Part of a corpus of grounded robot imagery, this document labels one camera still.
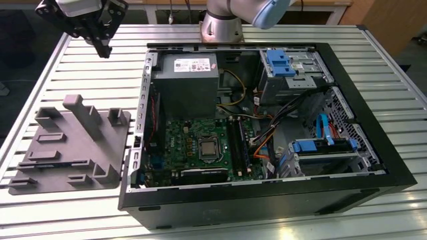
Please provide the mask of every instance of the orange wire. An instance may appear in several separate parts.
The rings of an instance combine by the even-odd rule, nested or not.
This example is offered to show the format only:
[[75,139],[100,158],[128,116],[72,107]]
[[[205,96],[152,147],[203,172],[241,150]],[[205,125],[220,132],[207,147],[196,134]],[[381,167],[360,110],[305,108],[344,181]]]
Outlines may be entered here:
[[267,155],[253,155],[253,157],[259,159],[269,159]]
[[264,141],[261,142],[261,144],[259,145],[259,147],[257,147],[257,149],[256,149],[256,151],[253,153],[253,156],[256,156],[259,154],[259,151],[261,150],[261,147],[265,145],[268,139],[273,136],[275,131],[276,130],[273,130],[272,133],[265,137]]

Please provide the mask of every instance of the black cable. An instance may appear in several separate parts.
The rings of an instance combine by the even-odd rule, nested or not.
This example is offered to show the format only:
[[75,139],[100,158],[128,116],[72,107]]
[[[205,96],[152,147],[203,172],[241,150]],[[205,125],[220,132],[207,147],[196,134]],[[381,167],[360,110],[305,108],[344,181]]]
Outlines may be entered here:
[[187,8],[188,8],[188,19],[189,19],[189,24],[192,24],[192,7],[191,7],[191,4],[189,4],[189,0],[185,0],[185,5],[187,5]]
[[267,145],[269,163],[273,165],[273,172],[272,172],[272,174],[268,174],[267,179],[273,179],[275,178],[276,169],[277,169],[277,160],[276,160],[276,153],[275,153],[275,140],[273,140],[273,137],[271,137],[268,139],[265,145]]
[[247,117],[247,118],[251,118],[251,119],[263,119],[263,117],[251,116],[251,115],[248,115],[248,114],[235,113],[233,111],[228,110],[224,106],[216,106],[216,107],[219,107],[220,109],[223,109],[229,115],[241,116],[241,117]]
[[273,118],[269,121],[268,124],[268,128],[267,130],[253,138],[253,142],[256,142],[259,139],[261,139],[264,136],[267,136],[267,134],[276,128],[277,124],[280,123],[281,119],[289,114],[292,113],[297,107],[300,106],[300,104],[303,103],[305,97],[308,97],[312,94],[324,92],[329,89],[332,85],[327,84],[316,89],[309,89],[305,90],[296,98],[293,98],[277,111],[277,113],[275,114]]

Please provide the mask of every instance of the aluminum table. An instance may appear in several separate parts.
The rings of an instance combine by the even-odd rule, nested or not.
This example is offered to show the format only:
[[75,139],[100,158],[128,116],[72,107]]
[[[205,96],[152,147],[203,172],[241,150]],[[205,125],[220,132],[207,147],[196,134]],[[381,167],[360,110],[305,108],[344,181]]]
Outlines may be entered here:
[[[65,110],[81,94],[99,111],[136,115],[147,43],[199,42],[197,25],[123,25],[109,59],[83,39],[63,36],[0,149],[0,238],[17,239],[425,239],[427,99],[367,30],[355,26],[244,26],[247,42],[329,43],[417,185],[339,214],[241,222],[149,232],[117,210],[119,188],[12,196],[16,174],[37,129],[38,107]],[[132,122],[128,132],[133,131]]]

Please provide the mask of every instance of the yellow wire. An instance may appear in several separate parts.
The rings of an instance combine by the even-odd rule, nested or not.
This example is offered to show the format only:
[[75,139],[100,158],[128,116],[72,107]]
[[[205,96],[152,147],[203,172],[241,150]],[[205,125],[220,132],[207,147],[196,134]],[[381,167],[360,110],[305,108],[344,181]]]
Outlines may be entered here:
[[229,73],[235,77],[235,79],[237,79],[239,83],[241,84],[243,95],[241,95],[241,98],[235,102],[217,104],[217,106],[223,106],[223,107],[236,105],[237,103],[240,103],[243,101],[243,99],[245,99],[245,95],[247,95],[247,88],[245,88],[245,85],[243,84],[243,81],[240,80],[240,78],[236,76],[236,74],[233,74],[232,71],[224,69],[224,72]]

